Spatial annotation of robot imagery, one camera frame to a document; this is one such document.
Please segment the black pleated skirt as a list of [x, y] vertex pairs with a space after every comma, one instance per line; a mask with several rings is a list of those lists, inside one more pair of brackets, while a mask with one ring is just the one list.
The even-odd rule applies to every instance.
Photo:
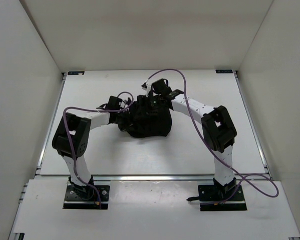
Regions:
[[[126, 132], [131, 137], [139, 139], [153, 136], [167, 136], [172, 128], [172, 117], [139, 117], [136, 113], [136, 102], [137, 100], [132, 101], [131, 98], [123, 100], [123, 108], [129, 108], [133, 123], [133, 130]], [[100, 105], [99, 109], [108, 110], [106, 109], [106, 104]]]

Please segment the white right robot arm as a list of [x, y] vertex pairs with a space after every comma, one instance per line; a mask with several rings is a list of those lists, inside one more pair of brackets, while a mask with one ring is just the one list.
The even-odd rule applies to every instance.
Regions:
[[171, 111], [189, 116], [194, 125], [201, 124], [199, 136], [214, 157], [214, 195], [219, 200], [231, 196], [237, 186], [232, 162], [237, 131], [226, 107], [207, 106], [177, 89], [168, 94], [139, 95], [136, 109], [137, 120], [154, 136], [171, 130]]

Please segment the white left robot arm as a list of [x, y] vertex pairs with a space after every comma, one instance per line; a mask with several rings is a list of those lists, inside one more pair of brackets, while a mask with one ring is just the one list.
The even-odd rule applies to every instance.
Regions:
[[52, 147], [66, 162], [70, 173], [69, 181], [74, 191], [85, 201], [95, 198], [101, 202], [99, 190], [94, 185], [84, 157], [90, 131], [114, 124], [118, 121], [118, 117], [128, 112], [129, 107], [119, 110], [67, 107], [63, 111], [52, 140]]

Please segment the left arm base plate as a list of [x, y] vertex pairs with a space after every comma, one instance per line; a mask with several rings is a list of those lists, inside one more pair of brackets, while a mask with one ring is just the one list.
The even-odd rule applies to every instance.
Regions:
[[76, 186], [67, 182], [63, 209], [68, 210], [107, 210], [109, 206], [110, 184], [97, 184], [100, 198], [89, 186]]

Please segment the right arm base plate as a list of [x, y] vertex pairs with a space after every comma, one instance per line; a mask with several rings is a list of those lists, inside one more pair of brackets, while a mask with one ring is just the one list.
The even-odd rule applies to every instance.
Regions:
[[246, 211], [247, 206], [242, 186], [234, 177], [226, 185], [221, 185], [216, 179], [213, 184], [198, 185], [198, 196], [187, 199], [188, 202], [199, 201], [200, 211]]

